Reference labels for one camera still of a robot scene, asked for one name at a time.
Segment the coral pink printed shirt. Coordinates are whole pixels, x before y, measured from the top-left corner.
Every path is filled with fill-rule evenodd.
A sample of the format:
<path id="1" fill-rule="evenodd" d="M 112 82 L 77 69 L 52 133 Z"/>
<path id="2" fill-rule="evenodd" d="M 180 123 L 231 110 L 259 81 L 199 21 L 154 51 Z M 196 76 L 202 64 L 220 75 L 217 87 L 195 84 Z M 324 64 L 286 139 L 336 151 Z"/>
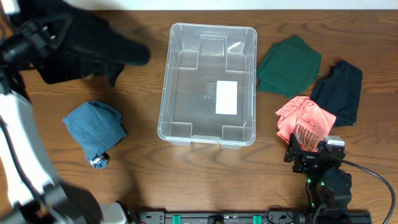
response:
<path id="1" fill-rule="evenodd" d="M 320 108 L 308 96 L 296 96 L 278 109 L 277 135 L 289 143 L 294 134 L 304 151 L 314 151 L 332 129 L 336 116 Z"/>

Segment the black garment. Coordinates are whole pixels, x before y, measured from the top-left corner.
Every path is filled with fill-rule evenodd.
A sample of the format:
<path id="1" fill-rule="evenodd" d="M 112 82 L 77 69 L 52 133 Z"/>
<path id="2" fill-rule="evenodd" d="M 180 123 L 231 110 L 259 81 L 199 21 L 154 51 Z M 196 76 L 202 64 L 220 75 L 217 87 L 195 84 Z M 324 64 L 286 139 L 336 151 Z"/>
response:
<path id="1" fill-rule="evenodd" d="M 108 22 L 64 1 L 21 1 L 22 15 L 47 19 L 51 34 L 60 44 L 47 56 L 31 60 L 48 84 L 104 76 L 111 86 L 126 65 L 142 66 L 149 49 L 124 38 Z"/>

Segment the dark navy garment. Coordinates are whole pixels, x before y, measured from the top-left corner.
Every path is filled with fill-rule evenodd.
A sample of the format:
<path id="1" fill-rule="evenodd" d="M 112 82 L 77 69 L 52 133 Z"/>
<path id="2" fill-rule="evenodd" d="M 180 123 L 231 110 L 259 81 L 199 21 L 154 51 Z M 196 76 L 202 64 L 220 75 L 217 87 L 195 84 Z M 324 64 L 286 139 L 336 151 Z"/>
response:
<path id="1" fill-rule="evenodd" d="M 335 127 L 357 122 L 363 72 L 345 60 L 332 66 L 328 77 L 317 81 L 310 99 L 336 116 Z"/>

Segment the dark green garment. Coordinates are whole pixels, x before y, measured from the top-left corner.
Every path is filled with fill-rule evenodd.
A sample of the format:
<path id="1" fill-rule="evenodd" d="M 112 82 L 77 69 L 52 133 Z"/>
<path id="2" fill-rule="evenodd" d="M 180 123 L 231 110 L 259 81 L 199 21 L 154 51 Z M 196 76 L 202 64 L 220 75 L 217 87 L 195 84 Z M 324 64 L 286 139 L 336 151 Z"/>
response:
<path id="1" fill-rule="evenodd" d="M 257 90 L 297 96 L 315 81 L 321 61 L 319 52 L 293 35 L 269 49 L 257 69 Z"/>

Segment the clear plastic storage bin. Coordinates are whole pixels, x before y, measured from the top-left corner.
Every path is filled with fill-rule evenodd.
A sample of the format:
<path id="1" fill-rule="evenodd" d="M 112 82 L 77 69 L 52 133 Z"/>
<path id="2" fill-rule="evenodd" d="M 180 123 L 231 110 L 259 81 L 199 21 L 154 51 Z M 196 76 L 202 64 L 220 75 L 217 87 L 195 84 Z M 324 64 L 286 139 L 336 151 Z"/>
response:
<path id="1" fill-rule="evenodd" d="M 170 28 L 158 136 L 175 145 L 240 149 L 256 140 L 257 32 L 176 23 Z M 216 114 L 217 81 L 238 83 L 237 115 Z"/>

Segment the blue garment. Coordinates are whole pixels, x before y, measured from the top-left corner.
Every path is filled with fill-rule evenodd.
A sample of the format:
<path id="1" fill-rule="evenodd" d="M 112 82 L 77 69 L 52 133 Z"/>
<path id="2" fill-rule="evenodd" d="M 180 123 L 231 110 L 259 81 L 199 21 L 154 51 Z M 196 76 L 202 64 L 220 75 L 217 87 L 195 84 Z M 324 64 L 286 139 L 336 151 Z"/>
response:
<path id="1" fill-rule="evenodd" d="M 107 152 L 126 137 L 122 115 L 100 101 L 87 101 L 62 119 L 72 138 L 81 146 L 95 169 L 108 165 Z"/>

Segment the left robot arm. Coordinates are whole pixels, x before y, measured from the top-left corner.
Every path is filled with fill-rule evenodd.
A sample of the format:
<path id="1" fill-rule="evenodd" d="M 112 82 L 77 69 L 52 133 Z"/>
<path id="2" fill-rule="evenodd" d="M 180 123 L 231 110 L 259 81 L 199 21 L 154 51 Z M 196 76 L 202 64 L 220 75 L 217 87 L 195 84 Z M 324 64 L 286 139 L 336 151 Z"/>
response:
<path id="1" fill-rule="evenodd" d="M 100 204 L 87 190 L 66 184 L 37 131 L 21 66 L 59 48 L 72 17 L 30 20 L 1 46 L 1 161 L 11 213 L 1 223 L 132 223 L 119 202 Z"/>

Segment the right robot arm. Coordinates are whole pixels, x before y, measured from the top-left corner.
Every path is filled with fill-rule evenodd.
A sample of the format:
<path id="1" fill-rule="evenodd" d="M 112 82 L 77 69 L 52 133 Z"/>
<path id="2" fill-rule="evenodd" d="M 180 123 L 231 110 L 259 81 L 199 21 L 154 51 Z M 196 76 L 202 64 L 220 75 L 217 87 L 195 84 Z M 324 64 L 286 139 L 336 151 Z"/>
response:
<path id="1" fill-rule="evenodd" d="M 323 205 L 329 212 L 347 210 L 352 176 L 340 169 L 345 156 L 345 142 L 338 136 L 326 136 L 314 151 L 305 151 L 296 135 L 290 135 L 284 162 L 293 162 L 292 170 L 307 176 L 306 192 L 313 209 Z"/>

